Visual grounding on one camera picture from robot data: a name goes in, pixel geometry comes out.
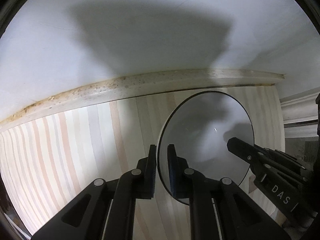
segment striped fabric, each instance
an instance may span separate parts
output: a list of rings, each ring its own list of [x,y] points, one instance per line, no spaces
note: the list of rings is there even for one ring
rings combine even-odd
[[[255,143],[284,150],[284,126],[275,87],[218,90],[247,110]],[[95,178],[117,179],[157,144],[166,119],[187,97],[203,90],[122,99],[49,115],[0,133],[0,172],[31,234]],[[241,188],[248,190],[245,179]],[[263,195],[254,198],[271,214]],[[137,200],[134,239],[190,239],[188,207],[174,200],[156,176],[155,198]]]

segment white wall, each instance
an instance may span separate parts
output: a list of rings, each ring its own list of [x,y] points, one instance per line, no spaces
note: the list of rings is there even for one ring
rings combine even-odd
[[[28,0],[0,40],[0,120],[57,93],[186,68],[286,74],[318,87],[320,37],[294,0]]]

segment round white plate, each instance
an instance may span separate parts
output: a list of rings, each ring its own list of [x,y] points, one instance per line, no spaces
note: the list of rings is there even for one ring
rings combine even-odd
[[[240,184],[249,164],[227,149],[230,138],[254,145],[253,128],[243,106],[228,94],[205,91],[187,98],[170,115],[158,143],[158,171],[170,193],[167,146],[174,144],[177,156],[207,178],[229,177]],[[188,204],[188,199],[179,199]]]

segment round joint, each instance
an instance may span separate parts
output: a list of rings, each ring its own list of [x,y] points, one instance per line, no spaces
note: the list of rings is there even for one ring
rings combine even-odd
[[[192,175],[195,171],[191,168],[186,168],[184,170],[184,173],[187,174],[187,175]]]
[[[132,175],[140,175],[141,174],[141,170],[140,169],[134,169],[131,171]]]
[[[225,185],[230,185],[232,183],[232,180],[230,178],[225,177],[222,179],[222,183]]]
[[[102,184],[104,183],[104,181],[103,181],[103,179],[96,179],[94,182],[93,182],[93,184],[95,185],[95,186],[101,186]]]

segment silver rivet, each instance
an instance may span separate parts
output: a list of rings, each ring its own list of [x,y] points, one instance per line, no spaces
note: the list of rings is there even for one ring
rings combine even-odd
[[[140,169],[134,169],[131,171],[132,175],[140,175],[141,174],[141,170]]]
[[[227,178],[227,177],[225,177],[225,178],[222,179],[222,183],[226,184],[226,185],[230,185],[232,183],[232,180]]]
[[[104,183],[104,181],[103,181],[103,179],[96,179],[94,182],[93,182],[93,184],[95,185],[95,186],[101,186],[102,184]]]
[[[186,168],[184,170],[184,173],[187,174],[187,175],[192,175],[195,171],[191,168]]]

